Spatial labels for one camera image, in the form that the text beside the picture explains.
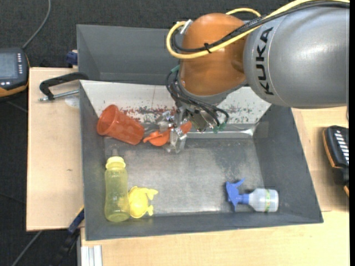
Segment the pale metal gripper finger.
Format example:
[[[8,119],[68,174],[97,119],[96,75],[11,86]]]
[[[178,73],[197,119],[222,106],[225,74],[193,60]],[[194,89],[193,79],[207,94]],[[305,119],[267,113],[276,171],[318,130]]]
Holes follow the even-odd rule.
[[[167,152],[181,152],[185,147],[187,135],[183,133],[181,128],[173,128],[170,130],[169,144],[166,148]]]
[[[169,130],[175,128],[175,120],[174,115],[170,113],[170,111],[165,111],[158,118],[158,126],[159,130]]]

